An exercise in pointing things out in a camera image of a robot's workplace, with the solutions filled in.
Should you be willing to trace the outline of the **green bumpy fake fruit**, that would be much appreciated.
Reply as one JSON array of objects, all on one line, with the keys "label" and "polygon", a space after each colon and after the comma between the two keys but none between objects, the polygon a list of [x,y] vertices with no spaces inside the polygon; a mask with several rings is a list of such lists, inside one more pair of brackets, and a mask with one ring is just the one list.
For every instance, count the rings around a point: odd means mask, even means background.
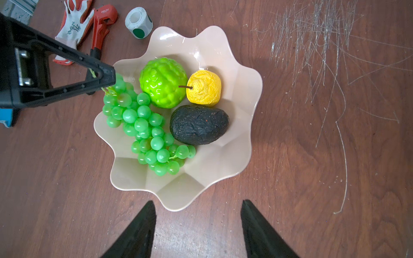
[{"label": "green bumpy fake fruit", "polygon": [[186,97],[188,76],[181,64],[174,59],[160,58],[149,61],[140,72],[141,90],[149,94],[152,103],[172,109]]}]

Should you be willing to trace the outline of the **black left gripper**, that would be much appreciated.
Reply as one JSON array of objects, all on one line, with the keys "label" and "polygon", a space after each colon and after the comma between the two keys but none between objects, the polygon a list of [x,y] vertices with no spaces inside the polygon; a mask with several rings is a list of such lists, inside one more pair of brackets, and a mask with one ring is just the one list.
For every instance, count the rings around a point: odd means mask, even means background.
[{"label": "black left gripper", "polygon": [[1,15],[1,108],[45,106],[116,82],[113,66]]}]

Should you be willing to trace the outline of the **dark fake avocado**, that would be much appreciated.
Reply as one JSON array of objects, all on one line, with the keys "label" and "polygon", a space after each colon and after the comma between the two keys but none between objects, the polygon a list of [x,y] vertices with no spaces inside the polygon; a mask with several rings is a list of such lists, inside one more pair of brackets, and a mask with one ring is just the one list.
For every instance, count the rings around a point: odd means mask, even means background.
[{"label": "dark fake avocado", "polygon": [[230,118],[219,108],[183,105],[171,115],[170,132],[186,145],[207,145],[225,134]]}]

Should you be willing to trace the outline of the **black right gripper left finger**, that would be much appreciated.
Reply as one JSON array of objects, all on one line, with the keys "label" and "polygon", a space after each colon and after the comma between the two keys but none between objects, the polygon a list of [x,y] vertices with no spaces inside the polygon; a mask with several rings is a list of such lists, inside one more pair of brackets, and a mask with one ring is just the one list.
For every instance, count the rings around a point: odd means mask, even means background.
[{"label": "black right gripper left finger", "polygon": [[149,258],[156,229],[156,208],[148,201],[103,258]]}]

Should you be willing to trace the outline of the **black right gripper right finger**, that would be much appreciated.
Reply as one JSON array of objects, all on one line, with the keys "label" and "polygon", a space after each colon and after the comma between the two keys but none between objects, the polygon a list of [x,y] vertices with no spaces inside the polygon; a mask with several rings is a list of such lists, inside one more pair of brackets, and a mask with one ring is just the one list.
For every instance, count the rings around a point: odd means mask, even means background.
[{"label": "black right gripper right finger", "polygon": [[298,257],[250,200],[243,201],[240,216],[248,258]]}]

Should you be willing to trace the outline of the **yellow fake lemon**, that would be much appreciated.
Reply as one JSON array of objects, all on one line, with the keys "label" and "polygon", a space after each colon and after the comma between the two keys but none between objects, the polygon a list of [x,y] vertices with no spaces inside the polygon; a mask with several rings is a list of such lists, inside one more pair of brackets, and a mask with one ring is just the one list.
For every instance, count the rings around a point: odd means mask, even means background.
[{"label": "yellow fake lemon", "polygon": [[222,82],[219,76],[208,70],[199,70],[191,75],[186,86],[179,86],[186,90],[190,103],[215,106],[221,97]]}]

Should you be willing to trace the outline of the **green fake grape bunch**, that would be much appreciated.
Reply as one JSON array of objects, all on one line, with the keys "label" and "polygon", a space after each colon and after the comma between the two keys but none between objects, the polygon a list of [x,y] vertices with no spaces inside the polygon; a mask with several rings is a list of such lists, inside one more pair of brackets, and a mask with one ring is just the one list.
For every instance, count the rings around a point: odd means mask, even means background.
[{"label": "green fake grape bunch", "polygon": [[120,74],[116,74],[116,83],[103,91],[102,112],[107,125],[122,127],[127,136],[134,138],[131,151],[140,164],[158,176],[176,175],[187,159],[194,158],[194,146],[178,144],[164,130],[165,118],[152,111],[149,94],[136,93]]}]

